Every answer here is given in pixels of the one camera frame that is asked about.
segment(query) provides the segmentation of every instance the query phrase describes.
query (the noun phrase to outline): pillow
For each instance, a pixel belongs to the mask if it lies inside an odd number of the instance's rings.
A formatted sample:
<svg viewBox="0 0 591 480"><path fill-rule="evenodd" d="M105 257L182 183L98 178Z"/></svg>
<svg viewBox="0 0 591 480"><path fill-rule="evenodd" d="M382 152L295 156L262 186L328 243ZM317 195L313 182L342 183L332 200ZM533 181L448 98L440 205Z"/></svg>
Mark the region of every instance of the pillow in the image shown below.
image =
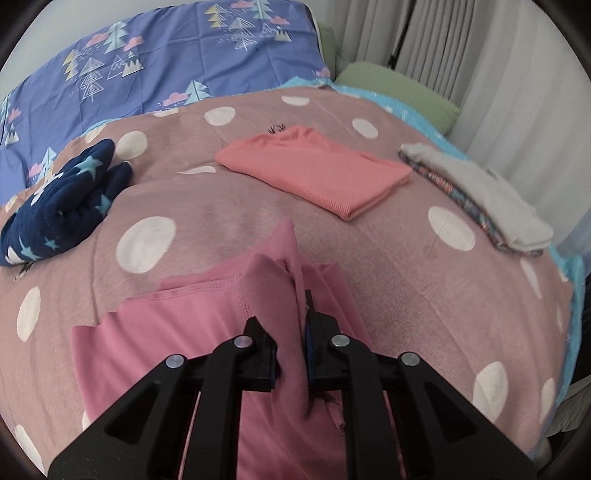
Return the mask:
<svg viewBox="0 0 591 480"><path fill-rule="evenodd" d="M400 100L422 114L443 135L451 130L460 115L460 109L438 93L401 73L366 61L351 63L335 83Z"/></svg>
<svg viewBox="0 0 591 480"><path fill-rule="evenodd" d="M324 63L330 70L330 78L335 78L336 72L336 38L335 31L329 25L318 22L318 33L322 44L322 56Z"/></svg>

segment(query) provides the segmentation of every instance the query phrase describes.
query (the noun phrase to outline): navy star-print cloth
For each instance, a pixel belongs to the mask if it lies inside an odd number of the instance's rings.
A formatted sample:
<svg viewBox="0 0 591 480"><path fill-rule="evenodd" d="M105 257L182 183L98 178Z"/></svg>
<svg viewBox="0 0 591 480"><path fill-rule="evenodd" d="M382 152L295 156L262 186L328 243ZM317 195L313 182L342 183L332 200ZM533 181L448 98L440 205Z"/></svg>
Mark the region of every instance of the navy star-print cloth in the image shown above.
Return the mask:
<svg viewBox="0 0 591 480"><path fill-rule="evenodd" d="M88 238L133 175L127 162L109 168L114 152L101 140L33 193L2 228L0 265L54 257Z"/></svg>

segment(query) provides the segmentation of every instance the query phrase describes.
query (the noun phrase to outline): salmon pink cloth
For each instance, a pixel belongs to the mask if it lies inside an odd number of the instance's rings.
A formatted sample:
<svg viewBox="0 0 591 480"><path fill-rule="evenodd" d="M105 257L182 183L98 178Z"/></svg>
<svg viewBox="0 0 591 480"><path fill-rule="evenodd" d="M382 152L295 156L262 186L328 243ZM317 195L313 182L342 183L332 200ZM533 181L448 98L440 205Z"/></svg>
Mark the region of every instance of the salmon pink cloth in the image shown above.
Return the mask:
<svg viewBox="0 0 591 480"><path fill-rule="evenodd" d="M282 220L252 252L125 300L99 326L72 328L74 368L88 416L97 418L168 355L210 353L256 316L277 343L281 373L272 393L243 396L238 478L345 480L342 406L336 397L308 392L305 289L343 333L371 345L343 271L337 264L306 261L292 221Z"/></svg>
<svg viewBox="0 0 591 480"><path fill-rule="evenodd" d="M296 125L276 134L237 140L216 161L238 173L352 220L410 179L412 169L393 160L351 150Z"/></svg>

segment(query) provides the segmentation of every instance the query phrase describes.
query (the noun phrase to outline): curtain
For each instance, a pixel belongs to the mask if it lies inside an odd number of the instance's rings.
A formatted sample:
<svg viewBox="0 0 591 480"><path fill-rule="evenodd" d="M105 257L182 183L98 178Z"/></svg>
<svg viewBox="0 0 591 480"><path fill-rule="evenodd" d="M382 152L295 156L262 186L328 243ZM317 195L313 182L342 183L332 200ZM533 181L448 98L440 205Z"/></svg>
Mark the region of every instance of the curtain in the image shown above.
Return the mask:
<svg viewBox="0 0 591 480"><path fill-rule="evenodd" d="M386 65L410 5L410 0L330 0L329 23L340 47L337 72L358 60Z"/></svg>
<svg viewBox="0 0 591 480"><path fill-rule="evenodd" d="M491 0L418 0L396 71L459 104L494 6Z"/></svg>
<svg viewBox="0 0 591 480"><path fill-rule="evenodd" d="M591 267L591 82L531 0L496 0L450 140L512 183Z"/></svg>

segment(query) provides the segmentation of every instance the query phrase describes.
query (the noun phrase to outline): metal screw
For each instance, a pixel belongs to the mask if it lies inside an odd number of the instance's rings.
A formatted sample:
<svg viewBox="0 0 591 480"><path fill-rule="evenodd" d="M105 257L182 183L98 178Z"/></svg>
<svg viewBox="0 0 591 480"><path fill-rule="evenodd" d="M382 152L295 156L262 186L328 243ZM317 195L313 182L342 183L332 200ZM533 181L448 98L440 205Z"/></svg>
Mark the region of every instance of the metal screw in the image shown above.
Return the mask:
<svg viewBox="0 0 591 480"><path fill-rule="evenodd" d="M252 345L252 338L248 335L240 335L234 339L234 345L238 348L248 348Z"/></svg>
<svg viewBox="0 0 591 480"><path fill-rule="evenodd" d="M402 360L402 363L407 367L416 367L421 362L420 357L413 352L403 353L400 360Z"/></svg>
<svg viewBox="0 0 591 480"><path fill-rule="evenodd" d="M335 335L330 339L330 342L337 347L344 347L351 343L351 339L342 333Z"/></svg>
<svg viewBox="0 0 591 480"><path fill-rule="evenodd" d="M175 354L171 355L166 359L166 366L168 368L178 368L184 363L184 358L182 355Z"/></svg>

